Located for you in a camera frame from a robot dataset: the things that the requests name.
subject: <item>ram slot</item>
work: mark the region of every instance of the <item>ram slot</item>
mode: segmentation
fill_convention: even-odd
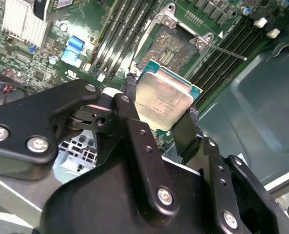
[[[111,64],[115,60],[117,53],[120,50],[120,47],[122,46],[122,43],[127,39],[128,31],[132,30],[133,27],[133,20],[136,18],[138,13],[141,11],[142,1],[133,1],[132,6],[128,10],[128,14],[126,15],[124,19],[124,23],[122,24],[121,28],[119,29],[119,32],[117,34],[117,37],[112,44],[111,53],[108,53],[106,56],[106,59],[104,60],[103,65],[101,66],[101,71],[106,68],[107,71],[110,68]]]
[[[141,30],[144,30],[147,18],[150,15],[151,9],[154,4],[155,1],[151,0],[150,2],[143,5],[141,11],[136,18],[134,26],[129,30],[125,40],[121,42],[120,50],[112,63],[112,67],[108,71],[110,76],[113,77],[116,74],[126,56],[134,49],[136,49],[135,46],[137,44],[137,36],[141,32]]]
[[[230,44],[230,46],[227,47],[228,50],[233,51],[234,53],[238,53],[240,50],[241,54],[243,51],[241,51],[241,48],[243,48],[243,44],[247,41],[248,37],[251,35],[252,31],[242,31],[240,36],[236,37],[236,40]],[[202,89],[204,89],[206,83],[212,78],[214,74],[216,74],[218,71],[222,71],[222,67],[225,63],[227,63],[229,60],[235,60],[235,58],[232,58],[231,56],[225,55],[220,53],[218,60],[216,60],[214,66],[210,67],[208,72],[206,73],[206,77],[203,79],[200,79],[198,82],[198,85],[201,86]]]
[[[252,53],[257,47],[260,45],[260,39],[257,39],[256,41],[253,42],[251,47],[248,47],[247,54]],[[233,69],[229,69],[227,72],[225,72],[224,77],[227,78],[232,75],[233,71],[242,63],[242,60],[236,59],[236,61],[233,63]],[[208,97],[210,97],[218,88],[220,85],[223,84],[225,81],[224,79],[216,79],[214,82],[212,82],[208,87],[205,92],[203,92],[200,96],[200,99],[196,101],[196,106],[201,106]]]
[[[265,32],[255,28],[247,18],[243,18],[220,47],[248,57],[265,40]],[[192,84],[203,89],[203,93],[195,102],[196,105],[204,103],[241,63],[238,58],[214,51],[190,80]]]
[[[101,36],[98,39],[98,46],[95,48],[90,63],[92,66],[97,66],[100,61],[106,56],[106,51],[111,47],[111,41],[116,36],[116,31],[119,29],[121,20],[127,11],[130,4],[130,0],[122,0],[114,6],[112,19],[103,28]]]

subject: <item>hole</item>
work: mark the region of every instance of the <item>hole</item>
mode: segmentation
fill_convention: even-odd
[[[105,118],[99,117],[96,119],[97,126],[103,126],[105,124]]]
[[[57,130],[58,130],[58,124],[55,125],[55,126],[53,126],[53,130],[54,130],[55,132],[57,132]]]
[[[82,164],[78,164],[78,166],[77,166],[77,172],[80,172],[82,169],[84,169],[84,165],[82,165]]]
[[[241,220],[251,233],[257,233],[260,231],[260,218],[253,208],[248,207],[247,210],[241,214]]]
[[[80,148],[78,148],[78,147],[76,147],[76,146],[73,146],[72,149],[73,149],[73,150],[76,150],[76,151],[79,151],[79,150],[80,150]]]
[[[82,123],[84,123],[84,124],[88,124],[88,125],[91,125],[91,124],[92,124],[91,121],[87,121],[87,120],[83,121]]]
[[[85,138],[83,136],[80,136],[79,142],[81,142],[81,143],[85,142]]]
[[[69,146],[69,144],[66,143],[66,142],[63,142],[63,143],[61,144],[61,146],[64,147],[64,148],[67,148],[67,147]]]
[[[88,142],[88,146],[90,146],[90,147],[93,147],[94,144],[95,143],[92,140]]]
[[[227,186],[227,183],[224,179],[220,179],[220,182],[223,184],[223,186]]]
[[[153,150],[152,150],[152,147],[151,147],[151,146],[147,145],[147,146],[145,147],[145,151],[148,152],[148,153],[151,153]]]
[[[141,129],[141,130],[140,130],[140,134],[141,134],[142,136],[144,136],[144,135],[146,134],[146,131],[145,131],[144,129]]]

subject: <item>green circuit board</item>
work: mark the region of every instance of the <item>green circuit board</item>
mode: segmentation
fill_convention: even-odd
[[[192,80],[215,49],[200,51],[191,32],[201,36],[211,34],[212,45],[219,46],[243,19],[243,7],[266,16],[268,22],[282,29],[289,22],[289,5],[283,6],[283,1],[73,0],[71,5],[65,6],[66,13],[59,19],[43,22],[31,16],[33,3],[30,0],[0,0],[0,73],[12,69],[15,71],[13,80],[34,85],[38,91],[78,78],[100,88],[121,89],[130,64],[134,61],[141,72],[152,55],[166,67],[177,62],[175,72]],[[176,28],[168,27],[158,18],[165,17],[165,10],[178,20]],[[14,26],[16,20],[23,29]],[[156,24],[148,33],[152,22]],[[71,65],[63,56],[72,36],[84,42],[84,46]],[[173,43],[166,51],[161,42],[165,36]],[[257,46],[236,72],[269,41]],[[189,56],[185,55],[186,51],[190,51]],[[169,134],[156,138],[159,145],[172,141]]]

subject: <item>black plastic part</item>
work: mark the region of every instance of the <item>black plastic part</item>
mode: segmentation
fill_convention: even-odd
[[[188,109],[180,120],[173,126],[173,139],[177,154],[187,164],[198,152],[203,132],[198,123],[198,112],[192,107]]]
[[[217,144],[208,137],[202,138],[199,150],[188,166],[191,164],[203,177],[202,212],[206,229],[210,233],[243,233],[231,173],[221,160]],[[236,229],[226,223],[224,212],[231,213],[237,220]]]
[[[113,98],[102,93],[89,105],[76,109],[68,118],[66,125],[72,129],[86,129],[93,132],[111,135],[115,129],[113,121]]]
[[[100,96],[88,91],[84,80],[75,80],[0,106],[0,126],[9,137],[0,141],[0,175],[36,180],[45,177],[57,155],[63,125],[72,111]],[[34,153],[27,146],[32,137],[43,137],[49,148]]]
[[[206,234],[201,177],[163,162],[180,209],[167,226],[152,226],[138,208],[127,151],[120,142],[110,159],[59,188],[43,208],[41,234]]]
[[[289,234],[289,219],[248,166],[236,156],[225,159],[241,219],[252,233]]]
[[[137,81],[135,76],[133,74],[128,74],[126,77],[123,93],[129,96],[133,102],[135,102],[136,85]]]

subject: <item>chip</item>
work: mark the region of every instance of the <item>chip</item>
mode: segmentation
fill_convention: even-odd
[[[35,78],[38,80],[43,80],[43,78],[45,77],[45,74],[40,72],[40,71],[36,71],[35,72]]]

